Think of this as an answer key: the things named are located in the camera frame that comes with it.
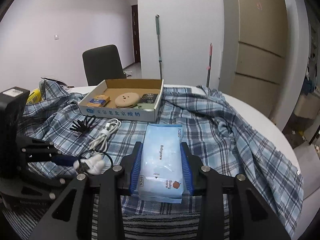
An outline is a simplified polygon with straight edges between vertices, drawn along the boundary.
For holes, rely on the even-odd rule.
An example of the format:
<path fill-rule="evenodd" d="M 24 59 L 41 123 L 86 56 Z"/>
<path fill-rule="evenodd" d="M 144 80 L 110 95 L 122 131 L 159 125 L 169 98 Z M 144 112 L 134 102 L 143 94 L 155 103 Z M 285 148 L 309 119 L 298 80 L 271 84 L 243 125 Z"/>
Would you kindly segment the white plush keychain toy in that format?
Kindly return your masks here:
<path fill-rule="evenodd" d="M 95 153 L 88 159 L 79 159 L 73 167 L 77 174 L 101 175 L 107 168 L 113 167 L 113 160 L 107 153 Z"/>

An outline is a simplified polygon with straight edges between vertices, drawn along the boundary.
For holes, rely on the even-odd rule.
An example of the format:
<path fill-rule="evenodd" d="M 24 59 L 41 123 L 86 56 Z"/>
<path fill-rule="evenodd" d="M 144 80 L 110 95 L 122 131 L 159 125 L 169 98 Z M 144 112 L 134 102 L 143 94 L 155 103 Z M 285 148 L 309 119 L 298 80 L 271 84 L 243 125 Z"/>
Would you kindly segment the blue baby wipes pack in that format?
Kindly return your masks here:
<path fill-rule="evenodd" d="M 182 137 L 182 125 L 147 126 L 136 187 L 141 200 L 181 204 L 184 192 Z"/>

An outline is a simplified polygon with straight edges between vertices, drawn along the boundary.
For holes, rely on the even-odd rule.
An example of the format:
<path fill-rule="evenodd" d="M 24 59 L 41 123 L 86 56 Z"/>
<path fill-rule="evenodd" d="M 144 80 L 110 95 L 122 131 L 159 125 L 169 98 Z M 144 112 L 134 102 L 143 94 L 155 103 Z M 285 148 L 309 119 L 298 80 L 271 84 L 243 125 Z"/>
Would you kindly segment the yellow packet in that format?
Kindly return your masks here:
<path fill-rule="evenodd" d="M 28 104 L 34 104 L 34 103 L 39 103 L 41 101 L 41 91 L 39 88 L 33 90 L 27 99 L 27 105 Z"/>

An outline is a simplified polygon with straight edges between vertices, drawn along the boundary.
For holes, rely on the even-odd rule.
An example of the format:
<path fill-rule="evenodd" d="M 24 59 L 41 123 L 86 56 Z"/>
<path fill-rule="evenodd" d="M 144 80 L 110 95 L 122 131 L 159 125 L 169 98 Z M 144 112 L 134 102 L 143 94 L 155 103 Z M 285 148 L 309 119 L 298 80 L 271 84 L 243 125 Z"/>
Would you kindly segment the blue plaid shirt cloth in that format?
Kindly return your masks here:
<path fill-rule="evenodd" d="M 89 156 L 89 143 L 107 120 L 97 118 L 89 132 L 70 130 L 83 119 L 79 93 L 53 81 L 40 82 L 43 100 L 27 105 L 17 133 L 51 141 L 62 153 Z M 188 88 L 165 88 L 159 124 L 178 124 L 192 154 L 220 174 L 244 174 L 293 236 L 303 205 L 303 177 L 274 144 L 252 128 L 217 90 L 196 95 Z M 143 201 L 137 194 L 121 198 L 127 239 L 194 239 L 201 198 L 184 196 L 181 204 Z"/>

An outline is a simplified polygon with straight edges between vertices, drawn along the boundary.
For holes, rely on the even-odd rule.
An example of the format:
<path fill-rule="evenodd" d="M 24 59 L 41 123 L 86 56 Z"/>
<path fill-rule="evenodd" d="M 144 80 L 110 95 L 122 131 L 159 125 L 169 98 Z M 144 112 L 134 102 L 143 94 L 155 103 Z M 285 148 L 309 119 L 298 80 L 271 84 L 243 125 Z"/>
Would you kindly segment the orange blue small box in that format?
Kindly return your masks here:
<path fill-rule="evenodd" d="M 110 97 L 106 95 L 96 95 L 88 103 L 88 107 L 105 107 L 110 101 Z"/>

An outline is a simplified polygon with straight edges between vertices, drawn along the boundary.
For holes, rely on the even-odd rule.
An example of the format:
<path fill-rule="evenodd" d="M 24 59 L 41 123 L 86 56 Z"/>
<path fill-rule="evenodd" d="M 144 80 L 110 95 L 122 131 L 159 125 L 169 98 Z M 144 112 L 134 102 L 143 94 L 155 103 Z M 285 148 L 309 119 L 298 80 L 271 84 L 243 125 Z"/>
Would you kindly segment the round tan cookie-shaped object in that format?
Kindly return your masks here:
<path fill-rule="evenodd" d="M 139 94 L 130 92 L 119 95 L 114 103 L 117 108 L 132 108 L 137 105 L 139 100 Z"/>

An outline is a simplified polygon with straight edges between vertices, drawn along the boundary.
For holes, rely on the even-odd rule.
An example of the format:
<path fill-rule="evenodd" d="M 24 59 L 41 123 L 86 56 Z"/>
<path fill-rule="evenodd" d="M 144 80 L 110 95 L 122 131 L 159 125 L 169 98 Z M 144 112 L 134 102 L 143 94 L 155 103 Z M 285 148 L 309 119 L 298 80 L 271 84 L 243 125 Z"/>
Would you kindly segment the white cardboard tray box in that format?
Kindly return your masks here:
<path fill-rule="evenodd" d="M 155 122 L 163 93 L 163 80 L 104 80 L 79 103 L 83 115 L 119 120 Z"/>

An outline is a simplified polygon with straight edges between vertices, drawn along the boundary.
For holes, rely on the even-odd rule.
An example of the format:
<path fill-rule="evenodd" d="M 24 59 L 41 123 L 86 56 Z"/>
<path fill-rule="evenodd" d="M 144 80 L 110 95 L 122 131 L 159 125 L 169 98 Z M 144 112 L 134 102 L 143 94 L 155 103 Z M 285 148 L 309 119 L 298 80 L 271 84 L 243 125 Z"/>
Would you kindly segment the dark grey chair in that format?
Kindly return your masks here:
<path fill-rule="evenodd" d="M 83 52 L 82 59 L 89 86 L 98 85 L 103 80 L 126 78 L 114 44 L 87 50 Z"/>

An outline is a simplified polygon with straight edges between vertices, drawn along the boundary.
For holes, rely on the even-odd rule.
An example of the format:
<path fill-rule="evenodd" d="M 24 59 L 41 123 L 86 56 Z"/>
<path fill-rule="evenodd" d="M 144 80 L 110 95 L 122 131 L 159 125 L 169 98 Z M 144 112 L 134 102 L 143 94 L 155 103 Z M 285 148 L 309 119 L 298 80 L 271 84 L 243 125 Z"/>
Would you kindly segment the black small box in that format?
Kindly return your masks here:
<path fill-rule="evenodd" d="M 139 109 L 153 109 L 157 100 L 157 96 L 158 94 L 154 93 L 144 94 L 137 103 L 137 107 Z"/>

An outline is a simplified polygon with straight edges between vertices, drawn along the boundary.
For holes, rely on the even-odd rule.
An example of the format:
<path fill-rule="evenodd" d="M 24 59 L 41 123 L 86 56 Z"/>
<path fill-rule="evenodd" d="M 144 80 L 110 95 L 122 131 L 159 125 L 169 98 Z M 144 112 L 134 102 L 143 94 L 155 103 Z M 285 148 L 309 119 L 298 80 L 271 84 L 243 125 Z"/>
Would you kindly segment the gold three-door refrigerator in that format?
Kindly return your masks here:
<path fill-rule="evenodd" d="M 286 65 L 285 0 L 223 0 L 223 6 L 219 90 L 269 117 Z"/>

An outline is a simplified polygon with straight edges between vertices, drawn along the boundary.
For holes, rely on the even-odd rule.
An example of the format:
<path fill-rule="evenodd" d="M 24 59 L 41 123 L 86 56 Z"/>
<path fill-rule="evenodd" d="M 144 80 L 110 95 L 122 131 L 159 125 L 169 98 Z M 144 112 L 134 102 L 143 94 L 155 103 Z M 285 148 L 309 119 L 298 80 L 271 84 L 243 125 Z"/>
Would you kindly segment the dark brown door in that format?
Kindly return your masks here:
<path fill-rule="evenodd" d="M 131 6 L 131 14 L 132 14 L 132 34 L 133 34 L 133 49 L 134 49 L 135 63 L 140 63 L 138 5 Z"/>

